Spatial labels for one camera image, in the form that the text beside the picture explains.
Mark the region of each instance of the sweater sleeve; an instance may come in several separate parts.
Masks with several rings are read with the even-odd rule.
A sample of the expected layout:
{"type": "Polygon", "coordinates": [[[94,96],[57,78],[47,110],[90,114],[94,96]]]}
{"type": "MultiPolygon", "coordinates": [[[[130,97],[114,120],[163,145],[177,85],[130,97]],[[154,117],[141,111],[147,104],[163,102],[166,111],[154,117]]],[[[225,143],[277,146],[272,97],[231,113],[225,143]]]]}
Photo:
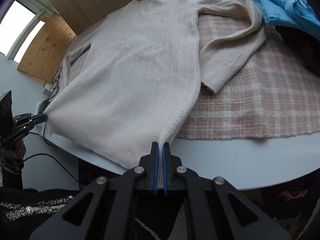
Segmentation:
{"type": "Polygon", "coordinates": [[[199,53],[201,82],[217,93],[265,41],[262,12],[251,0],[187,0],[199,13],[246,19],[247,29],[211,40],[199,53]]]}

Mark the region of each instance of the electrical outlet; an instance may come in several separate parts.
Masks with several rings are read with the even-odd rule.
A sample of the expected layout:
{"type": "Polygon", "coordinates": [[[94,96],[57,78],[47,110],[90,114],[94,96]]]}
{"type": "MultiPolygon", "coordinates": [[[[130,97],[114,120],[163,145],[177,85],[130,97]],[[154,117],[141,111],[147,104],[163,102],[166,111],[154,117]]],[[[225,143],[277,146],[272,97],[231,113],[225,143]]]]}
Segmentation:
{"type": "MultiPolygon", "coordinates": [[[[42,105],[42,102],[39,102],[39,103],[37,104],[37,106],[36,106],[36,114],[39,114],[41,105],[42,105]]],[[[41,133],[42,125],[44,125],[44,122],[37,124],[37,125],[35,126],[36,131],[34,131],[34,132],[41,133]]]]}
{"type": "Polygon", "coordinates": [[[52,92],[52,87],[48,84],[46,84],[42,90],[42,94],[46,95],[46,96],[49,96],[52,92]]]}

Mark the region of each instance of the window frame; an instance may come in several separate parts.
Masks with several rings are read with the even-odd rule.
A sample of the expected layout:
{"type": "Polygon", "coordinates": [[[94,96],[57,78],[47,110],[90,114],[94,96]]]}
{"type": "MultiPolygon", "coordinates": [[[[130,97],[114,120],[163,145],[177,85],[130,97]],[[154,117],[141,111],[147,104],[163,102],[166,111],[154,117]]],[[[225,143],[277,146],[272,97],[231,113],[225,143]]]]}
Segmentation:
{"type": "Polygon", "coordinates": [[[13,59],[19,51],[21,45],[24,43],[25,39],[28,37],[33,28],[40,22],[40,20],[45,21],[46,18],[49,18],[53,13],[58,14],[49,0],[15,0],[28,10],[33,12],[35,16],[28,23],[28,25],[23,29],[18,38],[15,40],[13,45],[11,46],[7,55],[5,55],[5,59],[14,63],[16,66],[19,64],[15,62],[13,59]]]}
{"type": "Polygon", "coordinates": [[[33,19],[28,23],[28,25],[23,29],[23,31],[20,33],[18,38],[15,40],[13,45],[11,46],[9,52],[5,56],[5,58],[9,61],[16,63],[13,59],[16,56],[18,50],[20,49],[21,45],[24,43],[25,39],[28,37],[30,32],[33,30],[33,28],[40,22],[39,17],[44,13],[44,9],[40,11],[38,14],[36,14],[33,19]]]}

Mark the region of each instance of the metal screw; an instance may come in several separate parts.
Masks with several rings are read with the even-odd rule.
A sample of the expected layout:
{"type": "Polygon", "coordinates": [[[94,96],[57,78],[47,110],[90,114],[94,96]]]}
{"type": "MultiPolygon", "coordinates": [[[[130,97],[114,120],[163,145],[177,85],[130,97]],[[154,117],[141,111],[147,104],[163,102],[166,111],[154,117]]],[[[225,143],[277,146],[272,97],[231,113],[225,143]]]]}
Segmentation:
{"type": "Polygon", "coordinates": [[[33,212],[34,212],[33,209],[32,209],[32,207],[29,207],[29,206],[26,207],[26,211],[27,211],[27,213],[30,214],[30,215],[33,214],[33,212]]]}
{"type": "Polygon", "coordinates": [[[177,168],[177,172],[179,173],[185,173],[187,171],[187,168],[185,166],[179,166],[177,168]]]}
{"type": "Polygon", "coordinates": [[[96,182],[100,185],[105,184],[105,182],[107,181],[107,179],[105,177],[99,177],[97,178],[96,182]]]}
{"type": "Polygon", "coordinates": [[[224,184],[224,178],[223,177],[215,177],[214,182],[215,182],[215,184],[222,185],[222,184],[224,184]]]}
{"type": "Polygon", "coordinates": [[[144,172],[144,168],[141,166],[135,167],[134,168],[134,172],[135,173],[143,173],[144,172]]]}

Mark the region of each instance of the plaid fabric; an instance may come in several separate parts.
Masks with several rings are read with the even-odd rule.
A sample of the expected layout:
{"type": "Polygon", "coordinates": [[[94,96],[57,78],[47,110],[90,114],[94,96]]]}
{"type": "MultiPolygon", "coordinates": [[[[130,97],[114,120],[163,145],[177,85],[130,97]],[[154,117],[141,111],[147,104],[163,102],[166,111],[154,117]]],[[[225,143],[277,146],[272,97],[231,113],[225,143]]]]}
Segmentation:
{"type": "MultiPolygon", "coordinates": [[[[200,50],[214,38],[249,26],[241,19],[200,14],[200,50]]],[[[81,42],[79,35],[69,49],[81,42]]],[[[85,69],[85,57],[79,57],[68,77],[62,78],[68,78],[68,83],[76,78],[85,69]]],[[[176,137],[212,140],[314,133],[320,130],[318,97],[319,79],[304,69],[301,59],[268,27],[265,43],[217,95],[201,87],[198,101],[176,137]]]]}

